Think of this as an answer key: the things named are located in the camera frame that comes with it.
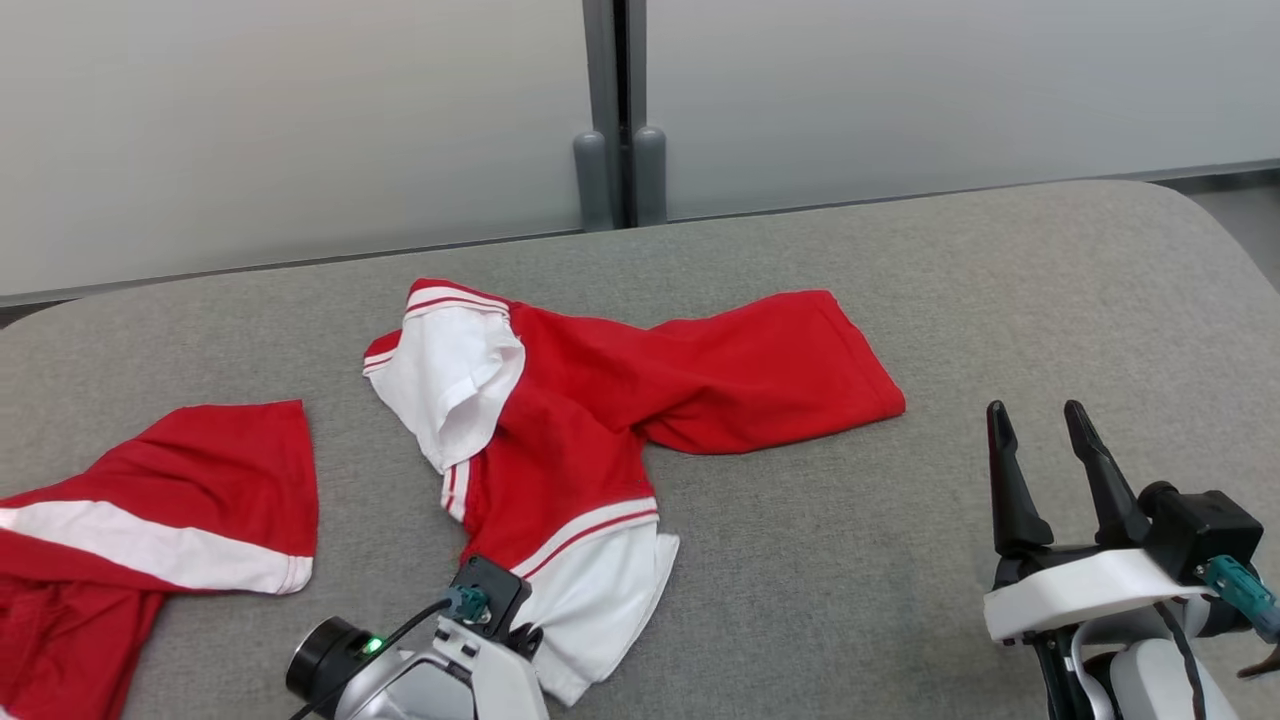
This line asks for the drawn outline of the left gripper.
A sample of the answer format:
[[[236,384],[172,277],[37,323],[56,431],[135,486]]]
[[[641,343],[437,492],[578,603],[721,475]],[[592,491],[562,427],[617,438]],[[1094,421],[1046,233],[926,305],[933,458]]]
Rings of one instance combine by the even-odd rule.
[[[547,719],[532,662],[442,618],[420,650],[329,618],[300,643],[288,691],[320,719]]]

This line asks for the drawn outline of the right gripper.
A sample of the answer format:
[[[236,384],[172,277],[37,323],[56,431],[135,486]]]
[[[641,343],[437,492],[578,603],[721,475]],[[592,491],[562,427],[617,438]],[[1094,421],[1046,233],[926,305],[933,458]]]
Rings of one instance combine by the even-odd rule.
[[[1102,548],[1137,548],[1149,519],[1085,407],[1064,405],[1075,456],[1085,469]],[[995,552],[1015,557],[1047,550],[1053,532],[1037,511],[1018,462],[1018,437],[1005,405],[986,409]],[[1190,641],[1245,630],[1219,598],[1176,598],[1030,634],[1050,719],[1235,719],[1238,715]]]

